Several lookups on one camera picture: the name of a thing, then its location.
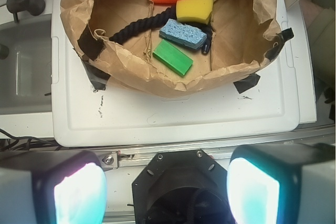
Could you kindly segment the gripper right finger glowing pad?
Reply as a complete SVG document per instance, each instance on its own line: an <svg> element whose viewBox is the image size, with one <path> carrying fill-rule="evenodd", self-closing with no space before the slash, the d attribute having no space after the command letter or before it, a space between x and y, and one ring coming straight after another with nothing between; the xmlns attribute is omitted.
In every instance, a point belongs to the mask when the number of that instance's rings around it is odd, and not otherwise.
<svg viewBox="0 0 336 224"><path fill-rule="evenodd" d="M237 223L335 223L335 146L241 145L227 196Z"/></svg>

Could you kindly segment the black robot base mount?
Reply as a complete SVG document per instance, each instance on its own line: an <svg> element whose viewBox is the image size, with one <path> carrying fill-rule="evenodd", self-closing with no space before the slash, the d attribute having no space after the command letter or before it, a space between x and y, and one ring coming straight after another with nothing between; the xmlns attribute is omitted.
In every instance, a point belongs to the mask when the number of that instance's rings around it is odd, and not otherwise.
<svg viewBox="0 0 336 224"><path fill-rule="evenodd" d="M136 223L235 223L227 170L203 150L157 153L132 183Z"/></svg>

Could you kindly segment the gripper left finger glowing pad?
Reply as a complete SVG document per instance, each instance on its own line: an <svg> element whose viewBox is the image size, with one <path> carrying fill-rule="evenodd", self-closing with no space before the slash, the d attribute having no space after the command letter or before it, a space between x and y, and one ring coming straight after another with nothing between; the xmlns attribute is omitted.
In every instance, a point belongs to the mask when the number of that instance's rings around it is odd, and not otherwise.
<svg viewBox="0 0 336 224"><path fill-rule="evenodd" d="M92 151L1 153L1 223L102 223L106 204Z"/></svg>

